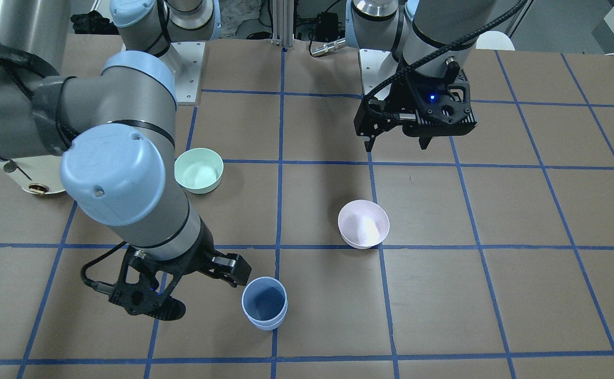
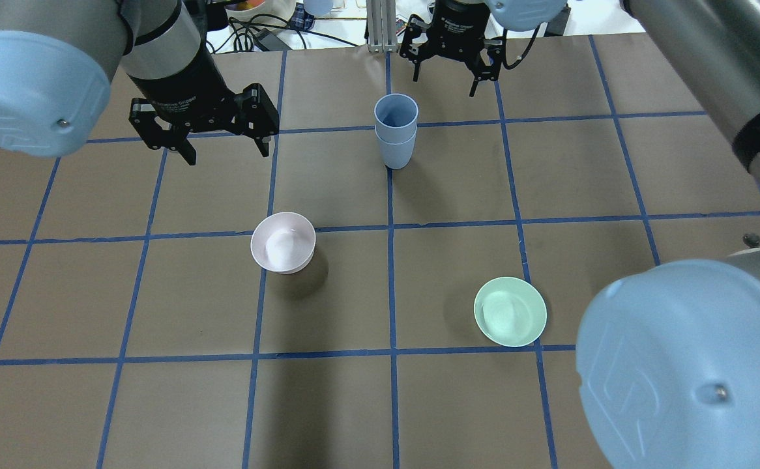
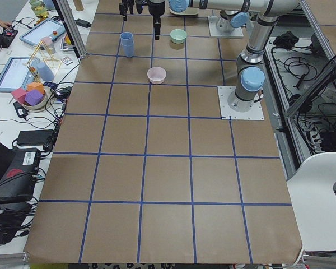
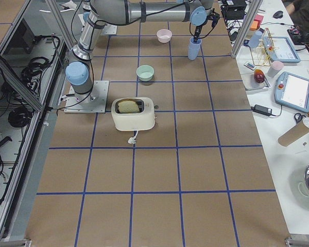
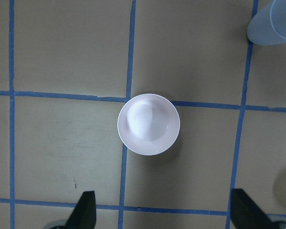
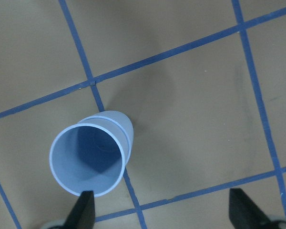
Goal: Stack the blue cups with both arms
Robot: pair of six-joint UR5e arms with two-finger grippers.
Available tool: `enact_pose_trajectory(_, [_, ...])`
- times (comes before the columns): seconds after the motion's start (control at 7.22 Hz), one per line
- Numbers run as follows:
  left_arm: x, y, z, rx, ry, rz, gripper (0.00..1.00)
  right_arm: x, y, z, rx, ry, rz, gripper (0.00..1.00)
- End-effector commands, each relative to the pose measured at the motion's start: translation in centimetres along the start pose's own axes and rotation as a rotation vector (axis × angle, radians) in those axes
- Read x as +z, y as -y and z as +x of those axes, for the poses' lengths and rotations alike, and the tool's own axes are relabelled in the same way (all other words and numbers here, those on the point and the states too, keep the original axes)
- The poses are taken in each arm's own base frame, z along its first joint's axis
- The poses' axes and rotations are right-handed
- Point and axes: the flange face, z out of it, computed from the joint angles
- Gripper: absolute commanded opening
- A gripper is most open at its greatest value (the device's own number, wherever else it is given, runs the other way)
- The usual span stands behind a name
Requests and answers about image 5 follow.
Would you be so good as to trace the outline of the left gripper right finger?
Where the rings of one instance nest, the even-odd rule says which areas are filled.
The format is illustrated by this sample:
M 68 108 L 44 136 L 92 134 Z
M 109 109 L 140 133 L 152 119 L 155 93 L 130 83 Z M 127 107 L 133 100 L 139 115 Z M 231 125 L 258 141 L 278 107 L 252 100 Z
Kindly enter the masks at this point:
M 271 229 L 273 222 L 240 188 L 231 191 L 230 218 L 236 229 Z

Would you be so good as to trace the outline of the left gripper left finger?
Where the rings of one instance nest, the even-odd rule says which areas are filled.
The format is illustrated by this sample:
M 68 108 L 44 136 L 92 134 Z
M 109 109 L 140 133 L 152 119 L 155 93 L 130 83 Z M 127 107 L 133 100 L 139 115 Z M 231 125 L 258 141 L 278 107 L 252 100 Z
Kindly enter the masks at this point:
M 73 212 L 68 218 L 67 229 L 94 229 L 96 225 L 96 199 L 94 191 L 82 193 Z

